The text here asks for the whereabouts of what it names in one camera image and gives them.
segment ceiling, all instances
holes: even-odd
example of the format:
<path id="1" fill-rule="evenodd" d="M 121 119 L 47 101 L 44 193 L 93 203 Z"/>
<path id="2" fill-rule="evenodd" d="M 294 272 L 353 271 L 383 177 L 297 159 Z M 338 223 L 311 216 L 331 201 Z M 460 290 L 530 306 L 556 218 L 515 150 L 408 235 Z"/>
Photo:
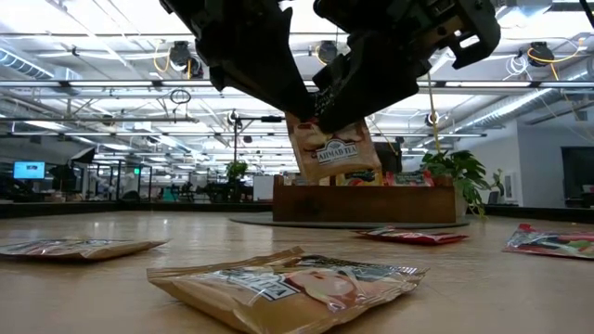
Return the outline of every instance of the ceiling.
<path id="1" fill-rule="evenodd" d="M 0 49 L 9 50 L 47 71 L 71 69 L 84 80 L 186 79 L 184 74 L 171 66 L 167 71 L 159 71 L 155 67 L 155 61 L 161 69 L 166 66 L 168 49 L 174 41 L 194 40 L 181 20 L 175 15 L 167 15 L 158 0 L 63 1 L 68 14 L 50 5 L 49 2 L 52 1 L 58 2 L 3 0 L 0 11 Z M 312 10 L 312 3 L 313 0 L 281 3 L 284 7 L 292 6 L 294 10 L 291 50 L 305 80 L 322 68 L 315 54 L 309 55 L 308 50 L 315 49 L 322 40 L 337 40 L 343 44 L 347 37 L 338 31 L 336 26 L 317 17 Z M 549 67 L 525 67 L 525 56 L 514 60 L 518 51 L 525 51 L 531 42 L 544 41 L 553 50 L 556 58 L 567 58 L 575 54 L 567 61 L 557 64 L 558 73 L 564 80 L 567 79 L 564 74 L 573 71 L 576 66 L 581 66 L 581 62 L 591 56 L 594 47 L 592 27 L 581 11 L 548 11 L 530 19 L 512 11 L 500 18 L 499 22 L 502 26 L 502 40 L 492 57 L 455 71 L 451 68 L 451 57 L 447 52 L 435 55 L 432 58 L 433 79 L 463 82 L 510 82 L 530 78 L 551 80 Z M 78 57 L 73 55 L 73 50 L 74 53 L 78 53 Z M 10 68 L 0 67 L 0 80 L 31 79 Z M 159 137 L 163 140 L 158 143 L 148 143 L 145 138 L 133 136 L 126 137 L 125 140 L 100 135 L 78 137 L 87 143 L 109 143 L 119 145 L 112 146 L 113 148 L 121 148 L 102 148 L 106 152 L 187 153 L 191 158 L 186 157 L 183 160 L 172 156 L 167 160 L 176 162 L 178 166 L 197 163 L 218 168 L 224 168 L 225 163 L 233 158 L 232 137 L 214 136 L 232 132 L 227 122 L 231 110 L 234 109 L 240 117 L 282 116 L 281 111 L 235 89 L 227 88 L 222 94 L 211 87 L 186 89 L 191 93 L 192 99 L 186 105 L 177 106 L 169 98 L 171 89 L 166 88 L 119 87 L 106 90 L 85 87 L 78 90 L 77 96 L 59 95 L 51 89 L 10 88 L 7 90 L 13 96 L 6 96 L 6 103 L 14 103 L 16 95 L 21 99 L 33 100 L 38 104 L 37 108 L 27 106 L 22 113 L 17 113 L 16 108 L 4 108 L 0 109 L 0 114 L 5 117 L 38 115 L 37 117 L 42 118 L 68 115 L 70 118 L 97 118 L 98 121 L 106 115 L 135 119 L 132 122 L 115 124 L 70 122 L 60 125 L 75 133 L 133 132 L 139 129 L 158 133 L 194 133 L 197 135 Z M 6 89 L 0 90 L 0 94 L 3 92 L 6 92 Z M 431 102 L 427 91 L 424 90 L 422 93 L 377 112 L 368 121 L 371 131 L 429 133 L 431 129 L 425 125 L 424 118 L 431 112 Z M 442 116 L 440 128 L 446 131 L 450 127 L 456 128 L 456 124 L 472 120 L 475 113 L 506 96 L 524 93 L 510 89 L 443 89 L 436 90 L 433 102 L 437 112 Z M 538 117 L 542 112 L 543 110 L 536 110 L 534 117 Z M 141 118 L 158 120 L 140 122 L 138 119 Z M 51 129 L 51 125 L 38 125 L 39 123 L 22 123 L 19 124 L 18 130 L 57 131 Z M 465 128 L 465 131 L 481 133 L 483 129 L 473 126 Z M 249 144 L 241 138 L 239 146 L 240 153 L 245 154 L 242 156 L 243 159 L 262 167 L 258 167 L 260 170 L 278 172 L 296 168 L 290 149 L 291 143 L 285 135 L 281 135 L 287 131 L 284 122 L 253 122 L 243 131 L 243 135 L 278 134 L 255 135 Z M 446 144 L 454 145 L 456 140 L 446 140 Z M 417 138 L 407 138 L 405 147 L 432 148 L 431 143 L 427 143 L 427 146 L 420 145 Z M 408 154 L 419 155 L 414 151 Z"/>

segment desk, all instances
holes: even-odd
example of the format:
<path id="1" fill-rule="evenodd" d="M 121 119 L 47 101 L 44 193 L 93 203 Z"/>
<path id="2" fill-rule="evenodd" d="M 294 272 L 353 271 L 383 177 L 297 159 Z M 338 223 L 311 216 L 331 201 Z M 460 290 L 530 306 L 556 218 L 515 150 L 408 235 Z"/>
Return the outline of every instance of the desk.
<path id="1" fill-rule="evenodd" d="M 293 246 L 348 260 L 431 267 L 418 289 L 330 333 L 547 334 L 594 328 L 594 263 L 501 252 L 520 220 L 492 217 L 437 248 L 343 230 L 230 223 L 222 213 L 112 212 L 0 220 L 0 244 L 85 234 L 172 238 L 106 263 L 0 263 L 0 333 L 233 333 L 150 285 L 145 268 L 238 261 Z M 592 225 L 529 221 L 541 228 Z"/>

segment wooden box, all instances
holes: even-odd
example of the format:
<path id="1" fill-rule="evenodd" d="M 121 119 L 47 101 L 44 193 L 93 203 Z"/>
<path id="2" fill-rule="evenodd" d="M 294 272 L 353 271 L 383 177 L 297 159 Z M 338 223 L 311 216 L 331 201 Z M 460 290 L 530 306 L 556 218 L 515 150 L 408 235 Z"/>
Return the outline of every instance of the wooden box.
<path id="1" fill-rule="evenodd" d="M 275 182 L 276 222 L 456 222 L 454 187 L 284 186 Z"/>

